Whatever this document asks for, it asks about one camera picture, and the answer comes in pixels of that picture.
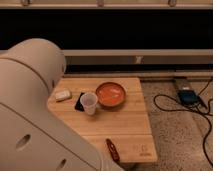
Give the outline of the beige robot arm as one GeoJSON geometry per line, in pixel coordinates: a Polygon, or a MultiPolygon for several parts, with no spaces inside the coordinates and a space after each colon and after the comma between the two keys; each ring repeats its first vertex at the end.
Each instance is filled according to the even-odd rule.
{"type": "Polygon", "coordinates": [[[48,109],[65,69],[45,39],[0,54],[0,171],[124,171],[48,109]]]}

